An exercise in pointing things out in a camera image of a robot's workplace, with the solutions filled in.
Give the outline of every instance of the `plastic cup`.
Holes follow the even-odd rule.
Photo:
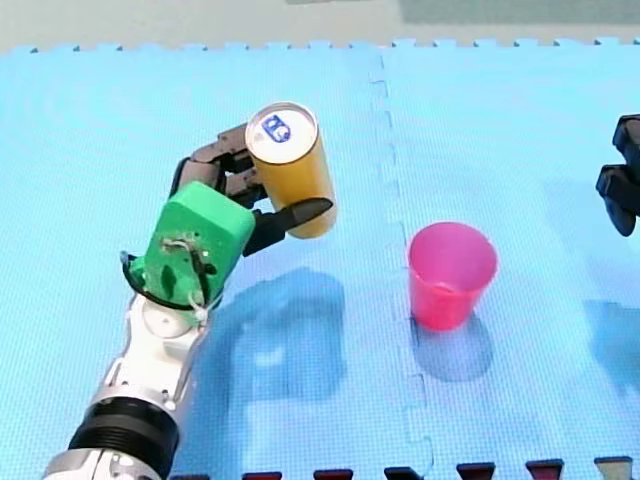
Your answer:
[[[495,276],[498,256],[487,238],[461,223],[420,230],[409,247],[411,311],[429,330],[465,322]]]

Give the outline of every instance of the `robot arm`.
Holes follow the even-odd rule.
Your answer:
[[[330,209],[306,199],[277,213],[244,145],[245,125],[182,160],[146,253],[121,255],[135,292],[128,341],[46,480],[165,480],[183,435],[191,370],[241,256],[284,239]]]
[[[611,222],[621,235],[628,237],[640,216],[640,115],[620,117],[613,145],[625,164],[602,167],[596,189],[604,199]]]

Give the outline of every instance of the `blue logo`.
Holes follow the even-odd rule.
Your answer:
[[[291,138],[291,129],[277,115],[271,115],[262,122],[262,129],[276,143],[284,143]]]

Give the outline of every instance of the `yellow can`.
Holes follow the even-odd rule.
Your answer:
[[[320,217],[289,233],[297,238],[327,233],[336,221],[336,200],[313,113],[290,102],[269,105],[247,124],[245,142],[276,210],[314,197],[333,202]]]

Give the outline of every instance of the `can lid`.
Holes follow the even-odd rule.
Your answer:
[[[295,162],[307,154],[318,137],[318,123],[308,109],[290,103],[274,103],[260,110],[247,124],[249,152],[266,163]]]

